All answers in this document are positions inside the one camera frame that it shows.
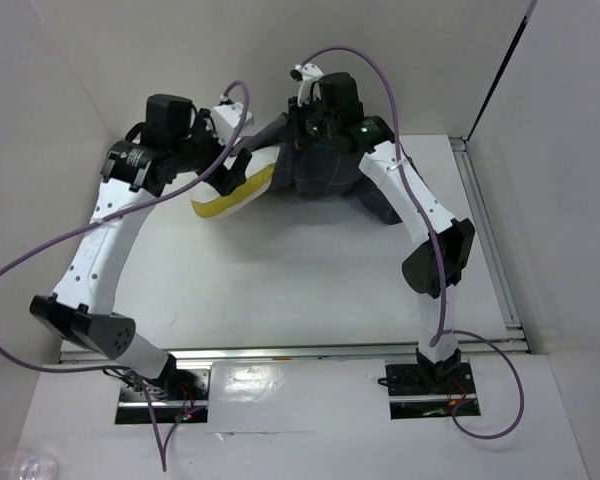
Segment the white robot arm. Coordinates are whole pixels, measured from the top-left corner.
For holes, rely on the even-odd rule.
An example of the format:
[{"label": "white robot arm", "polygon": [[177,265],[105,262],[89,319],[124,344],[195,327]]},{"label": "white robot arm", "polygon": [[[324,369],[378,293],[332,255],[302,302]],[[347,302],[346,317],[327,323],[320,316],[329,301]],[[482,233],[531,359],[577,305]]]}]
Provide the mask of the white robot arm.
[{"label": "white robot arm", "polygon": [[286,142],[302,149],[315,142],[330,142],[343,153],[362,152],[358,165],[397,212],[411,239],[402,273],[418,293],[421,335],[418,364],[424,381],[435,384],[460,363],[458,342],[445,334],[434,345],[440,312],[440,277],[429,229],[402,182],[403,169],[409,186],[436,232],[441,246],[447,284],[446,329],[452,329],[456,285],[466,266],[475,228],[470,220],[458,221],[436,197],[416,171],[411,159],[396,159],[393,132],[377,116],[364,115],[356,82],[347,73],[324,75],[313,64],[296,65],[291,76],[299,82],[298,95],[289,99],[288,121],[281,132]]},{"label": "white robot arm", "polygon": [[[102,168],[91,222],[162,195],[179,173],[200,173],[218,157],[238,125],[243,106],[224,100],[196,111],[191,100],[153,95],[146,121],[116,142]],[[196,112],[191,124],[192,110]],[[252,122],[250,113],[247,122]],[[133,137],[140,133],[140,142]],[[248,152],[231,169],[221,166],[207,179],[221,194],[244,182]],[[103,223],[82,238],[69,268],[51,295],[35,296],[31,313],[54,333],[129,367],[154,386],[177,393],[191,382],[176,369],[175,358],[136,332],[135,322],[113,313],[115,293],[133,243],[152,208]]]}]

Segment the purple cable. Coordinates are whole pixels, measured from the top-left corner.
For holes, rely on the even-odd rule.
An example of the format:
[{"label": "purple cable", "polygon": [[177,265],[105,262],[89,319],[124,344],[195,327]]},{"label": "purple cable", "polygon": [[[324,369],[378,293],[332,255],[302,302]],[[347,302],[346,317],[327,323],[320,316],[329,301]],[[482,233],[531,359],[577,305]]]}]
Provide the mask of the purple cable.
[{"label": "purple cable", "polygon": [[[240,115],[240,120],[238,122],[237,127],[234,129],[233,134],[231,135],[231,138],[229,139],[229,141],[227,142],[227,145],[224,147],[224,149],[222,150],[222,152],[220,153],[220,155],[218,156],[218,158],[211,164],[209,165],[209,167],[202,172],[199,176],[197,176],[195,179],[193,179],[191,182],[187,183],[186,185],[174,190],[173,192],[164,195],[162,197],[159,198],[155,198],[143,203],[139,203],[138,205],[134,205],[132,207],[128,207],[128,208],[124,208],[122,210],[119,210],[115,213],[112,213],[111,215],[107,215],[106,217],[103,217],[102,219],[99,219],[97,222],[93,222],[90,223],[89,225],[85,226],[85,227],[80,227],[80,228],[76,228],[74,230],[71,230],[70,232],[67,232],[63,235],[60,235],[56,238],[53,238],[45,243],[43,243],[42,245],[32,249],[31,251],[25,253],[24,255],[16,258],[15,260],[13,260],[12,262],[8,263],[7,265],[5,265],[4,267],[2,267],[0,269],[0,278],[5,275],[6,273],[8,273],[9,271],[13,270],[15,267],[17,267],[18,265],[26,262],[27,260],[29,260],[31,257],[34,257],[35,255],[38,255],[39,253],[47,250],[48,248],[53,247],[54,245],[57,245],[61,242],[64,242],[65,240],[68,240],[70,238],[76,237],[78,235],[83,235],[91,230],[95,230],[96,228],[101,227],[104,223],[110,222],[112,220],[116,220],[119,218],[122,218],[125,215],[128,215],[130,213],[133,212],[137,212],[138,210],[142,210],[143,208],[148,208],[148,207],[152,207],[154,205],[158,205],[160,203],[166,202],[167,200],[171,200],[174,197],[177,197],[178,195],[181,195],[183,193],[185,193],[188,190],[191,190],[193,187],[195,187],[196,185],[198,185],[200,182],[203,182],[205,179],[207,179],[209,177],[209,175],[211,175],[220,165],[222,165],[224,163],[224,161],[227,159],[227,157],[229,156],[229,154],[231,153],[231,149],[233,148],[234,143],[236,143],[236,140],[238,139],[238,137],[240,136],[240,133],[242,132],[242,129],[244,128],[244,125],[247,121],[247,114],[249,112],[249,103],[250,103],[250,98],[249,98],[249,88],[247,87],[247,85],[240,81],[240,80],[236,80],[235,82],[232,82],[224,91],[224,93],[222,94],[224,97],[228,97],[229,94],[231,93],[231,91],[235,88],[235,87],[240,87],[242,89],[242,93],[243,93],[243,106],[244,108],[242,109],[242,113]],[[128,367],[121,367],[119,365],[101,365],[101,366],[94,366],[94,367],[79,367],[79,368],[49,368],[49,367],[43,367],[41,365],[34,365],[32,363],[26,362],[24,360],[19,359],[18,357],[12,355],[11,353],[7,352],[4,348],[2,348],[0,346],[0,355],[2,357],[4,357],[5,359],[9,360],[10,362],[15,363],[16,365],[22,367],[22,368],[26,368],[28,370],[33,370],[35,372],[40,372],[40,373],[79,373],[79,372],[94,372],[94,371],[98,371],[98,370],[103,370],[103,369],[108,369],[108,368],[116,368],[119,370],[129,370]],[[160,453],[160,459],[162,461],[162,469],[163,471],[167,471],[167,459],[166,459],[166,447],[167,444],[169,442],[169,439],[171,438],[171,435],[173,434],[173,432],[175,431],[175,428],[178,426],[178,424],[180,422],[176,421],[176,423],[174,424],[174,426],[172,427],[171,431],[169,432],[169,435],[167,436],[167,440],[165,442],[165,445],[162,445],[162,441],[160,439],[160,432],[158,431],[158,423],[156,421],[156,414],[153,410],[153,404],[151,403],[151,396],[149,395],[149,392],[147,391],[147,388],[144,384],[144,381],[142,379],[139,380],[138,382],[145,394],[145,398],[147,398],[147,405],[149,408],[149,417],[151,418],[151,425],[153,426],[153,432],[156,436],[156,441],[158,443],[158,451]]]},{"label": "purple cable", "polygon": [[[397,161],[398,159],[400,159],[400,133],[399,133],[399,127],[398,127],[398,108],[396,106],[396,101],[395,101],[395,97],[393,95],[393,91],[391,90],[391,85],[389,85],[389,80],[387,79],[386,75],[382,72],[382,70],[380,70],[380,67],[378,66],[378,64],[376,64],[376,62],[374,62],[366,53],[358,50],[357,48],[349,47],[347,45],[333,45],[331,47],[321,48],[320,50],[313,53],[312,55],[309,55],[309,57],[307,57],[304,61],[302,61],[300,63],[300,65],[304,66],[307,63],[309,63],[311,60],[316,58],[317,56],[322,55],[323,53],[332,52],[332,51],[336,51],[336,50],[342,50],[345,52],[353,53],[354,55],[357,55],[358,57],[362,58],[364,61],[366,61],[371,66],[371,68],[373,68],[373,70],[378,74],[378,77],[380,77],[380,80],[382,81],[382,84],[384,85],[384,88],[387,92],[387,96],[389,97],[389,104],[391,106],[391,115],[393,116],[393,132],[395,135],[394,143],[395,143],[395,147],[396,147],[396,161]],[[436,334],[433,336],[433,338],[429,342],[429,345],[431,347],[435,347],[443,335],[453,334],[453,333],[457,333],[460,335],[466,335],[468,337],[475,338],[476,340],[478,340],[480,342],[486,343],[493,350],[495,350],[496,353],[498,353],[502,358],[504,358],[505,362],[507,362],[507,365],[509,365],[509,368],[511,369],[511,372],[513,373],[513,376],[516,380],[516,384],[518,386],[518,393],[520,394],[520,410],[518,411],[518,416],[516,417],[514,422],[511,424],[511,426],[509,426],[507,429],[503,430],[500,433],[496,433],[493,435],[480,435],[477,433],[470,432],[469,430],[464,428],[462,425],[460,425],[460,423],[458,422],[458,419],[456,418],[456,414],[458,412],[458,409],[460,407],[462,407],[462,405],[466,404],[466,402],[462,402],[462,403],[456,405],[456,407],[451,412],[451,417],[452,417],[454,423],[456,424],[456,426],[460,429],[460,431],[469,435],[470,437],[477,438],[480,440],[493,440],[496,438],[504,437],[505,435],[508,435],[509,433],[511,433],[518,426],[518,424],[520,423],[520,420],[522,419],[522,415],[524,413],[524,390],[522,388],[522,382],[520,381],[520,376],[518,375],[518,371],[516,370],[515,366],[513,365],[513,363],[511,363],[511,360],[509,360],[507,358],[507,356],[504,354],[504,352],[502,350],[500,350],[495,344],[493,344],[492,342],[487,340],[486,338],[481,337],[480,335],[477,335],[475,333],[467,332],[464,330],[445,330],[444,329],[446,313],[447,313],[447,283],[446,283],[446,274],[445,274],[445,270],[444,270],[444,262],[442,260],[442,251],[440,249],[440,243],[438,242],[438,237],[436,235],[436,231],[433,228],[431,220],[429,219],[427,213],[424,211],[424,208],[422,208],[422,204],[420,204],[420,202],[416,198],[415,194],[413,193],[413,190],[411,190],[411,187],[409,186],[409,181],[407,180],[407,176],[404,172],[404,168],[403,168],[402,164],[400,164],[400,163],[398,163],[398,171],[400,172],[400,178],[402,179],[402,184],[404,185],[404,188],[407,191],[407,195],[409,195],[409,199],[416,206],[418,213],[420,214],[420,216],[422,217],[422,220],[424,221],[425,225],[427,226],[427,230],[429,231],[429,238],[431,238],[431,243],[433,244],[433,250],[435,253],[435,257],[436,257],[436,263],[438,266],[438,275],[440,276],[440,319],[438,321],[438,329],[436,331]]]},{"label": "purple cable", "polygon": [[445,330],[444,333],[445,334],[457,333],[460,335],[465,335],[467,337],[475,338],[476,340],[478,340],[482,343],[486,343],[491,348],[493,348],[496,351],[496,353],[498,355],[500,355],[504,359],[505,362],[507,362],[507,365],[509,365],[509,368],[511,369],[511,373],[513,373],[513,377],[516,379],[516,386],[518,387],[518,395],[520,396],[520,407],[518,409],[518,415],[516,416],[516,419],[513,421],[513,423],[511,425],[509,425],[509,427],[505,428],[500,433],[494,433],[492,435],[482,435],[479,433],[470,432],[469,430],[464,428],[462,425],[460,425],[460,422],[458,422],[458,418],[457,418],[458,410],[460,408],[462,408],[463,405],[466,405],[467,403],[469,403],[473,400],[465,400],[464,402],[457,404],[453,408],[453,410],[451,411],[451,418],[453,419],[453,423],[456,424],[456,427],[458,427],[458,429],[460,429],[460,431],[462,433],[465,433],[466,435],[469,435],[470,437],[477,438],[478,440],[495,440],[496,438],[502,438],[505,435],[509,435],[520,424],[520,420],[522,420],[522,415],[524,414],[524,389],[522,388],[522,381],[520,380],[520,375],[518,375],[518,371],[516,370],[516,367],[513,366],[513,363],[511,363],[511,360],[509,360],[507,355],[502,350],[500,350],[493,342],[490,342],[489,340],[487,340],[484,337],[481,337],[480,335],[477,335],[472,332],[467,332],[466,330]]},{"label": "purple cable", "polygon": [[302,66],[306,65],[311,60],[313,60],[314,58],[316,58],[319,55],[322,55],[323,53],[333,52],[333,51],[337,51],[337,50],[353,53],[354,55],[357,55],[358,57],[362,58],[365,62],[367,62],[369,64],[369,66],[376,72],[376,74],[378,75],[380,80],[382,81],[382,84],[384,85],[384,89],[387,92],[387,96],[389,97],[389,105],[391,106],[391,116],[393,117],[393,134],[395,137],[394,144],[395,144],[395,148],[396,148],[396,162],[398,162],[398,171],[400,172],[400,178],[402,180],[402,184],[404,185],[405,190],[407,191],[407,195],[409,196],[409,199],[416,206],[418,213],[422,217],[422,220],[424,221],[424,224],[427,227],[427,231],[429,232],[429,238],[431,239],[431,244],[433,245],[433,252],[436,257],[436,264],[438,266],[438,275],[440,276],[440,318],[438,320],[438,329],[437,329],[435,335],[433,336],[433,338],[431,339],[431,341],[429,342],[430,347],[435,347],[438,344],[438,342],[440,342],[440,338],[442,338],[443,330],[444,330],[444,323],[445,323],[445,319],[447,316],[446,273],[444,270],[444,262],[442,260],[442,250],[440,248],[440,243],[438,242],[438,235],[436,234],[436,231],[433,228],[433,224],[431,223],[431,220],[429,219],[428,215],[424,211],[424,208],[422,208],[422,204],[420,203],[418,198],[413,193],[413,190],[411,190],[411,186],[409,185],[409,181],[407,180],[407,175],[404,172],[404,167],[400,163],[400,158],[401,158],[401,155],[400,155],[400,129],[398,126],[398,107],[396,106],[396,99],[393,95],[393,90],[391,89],[391,85],[389,85],[389,80],[387,79],[387,76],[380,69],[378,64],[371,57],[369,57],[366,53],[362,52],[361,50],[358,50],[357,48],[349,47],[347,45],[332,45],[330,47],[321,48],[320,50],[309,55],[305,60],[300,62],[300,65],[302,65]]}]

